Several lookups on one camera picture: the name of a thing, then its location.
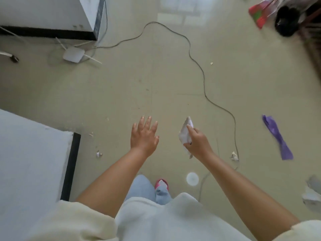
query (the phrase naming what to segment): white sweater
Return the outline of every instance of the white sweater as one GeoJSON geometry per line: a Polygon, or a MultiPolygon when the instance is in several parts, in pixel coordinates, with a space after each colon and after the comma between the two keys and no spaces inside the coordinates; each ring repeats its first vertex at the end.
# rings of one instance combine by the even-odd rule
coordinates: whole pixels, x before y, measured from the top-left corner
{"type": "MultiPolygon", "coordinates": [[[[182,193],[161,206],[133,197],[116,218],[80,203],[59,201],[28,236],[28,241],[249,241],[231,225],[209,213],[195,198],[182,193]]],[[[321,241],[321,221],[297,224],[275,241],[321,241]]]]}

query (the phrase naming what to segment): broom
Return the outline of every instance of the broom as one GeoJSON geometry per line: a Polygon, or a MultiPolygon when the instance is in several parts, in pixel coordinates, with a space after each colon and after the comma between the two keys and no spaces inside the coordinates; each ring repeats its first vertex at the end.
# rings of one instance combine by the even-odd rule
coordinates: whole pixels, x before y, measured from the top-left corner
{"type": "Polygon", "coordinates": [[[265,10],[275,1],[277,1],[277,0],[272,0],[265,7],[264,7],[264,2],[261,2],[261,3],[254,5],[248,9],[248,13],[251,15],[256,26],[259,29],[262,29],[263,25],[265,24],[265,22],[267,20],[268,15],[265,13],[265,10]]]}

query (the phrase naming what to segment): pink slipper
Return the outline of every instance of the pink slipper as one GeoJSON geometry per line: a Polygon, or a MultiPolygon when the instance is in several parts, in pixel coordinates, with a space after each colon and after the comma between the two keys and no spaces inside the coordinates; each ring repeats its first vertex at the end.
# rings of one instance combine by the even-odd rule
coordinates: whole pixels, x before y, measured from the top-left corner
{"type": "Polygon", "coordinates": [[[160,180],[163,180],[163,182],[166,183],[166,185],[167,185],[167,190],[168,190],[168,183],[166,182],[166,180],[164,180],[164,179],[162,179],[162,178],[156,181],[156,183],[155,183],[155,189],[159,186],[158,183],[159,183],[160,180]]]}

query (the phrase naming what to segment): hand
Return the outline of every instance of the hand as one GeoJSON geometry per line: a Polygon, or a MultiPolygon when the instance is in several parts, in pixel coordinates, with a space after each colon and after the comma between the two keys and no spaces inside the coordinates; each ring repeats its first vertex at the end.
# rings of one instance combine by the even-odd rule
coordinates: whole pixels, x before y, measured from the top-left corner
{"type": "Polygon", "coordinates": [[[187,125],[187,129],[192,143],[185,143],[183,145],[193,156],[202,162],[208,156],[214,154],[206,136],[199,129],[192,128],[190,125],[187,125]]]}
{"type": "Polygon", "coordinates": [[[145,125],[144,121],[145,117],[142,116],[138,127],[136,127],[136,123],[133,124],[130,148],[141,150],[147,158],[153,154],[159,142],[159,136],[155,137],[158,122],[156,121],[150,128],[151,116],[147,118],[145,125]]]}

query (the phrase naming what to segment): person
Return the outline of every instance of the person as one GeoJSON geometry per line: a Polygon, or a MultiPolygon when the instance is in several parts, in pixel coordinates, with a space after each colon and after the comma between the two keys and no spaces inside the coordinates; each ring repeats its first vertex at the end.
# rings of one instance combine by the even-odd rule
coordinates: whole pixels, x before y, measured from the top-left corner
{"type": "MultiPolygon", "coordinates": [[[[155,136],[158,122],[150,126],[151,117],[144,122],[142,117],[138,125],[133,124],[129,152],[74,203],[59,201],[27,240],[249,241],[189,194],[181,193],[171,199],[165,181],[158,181],[155,191],[144,176],[136,177],[159,142],[159,136],[155,136]]],[[[199,129],[187,127],[192,143],[184,146],[211,172],[258,241],[321,240],[321,221],[300,223],[286,208],[221,160],[199,129]]]]}

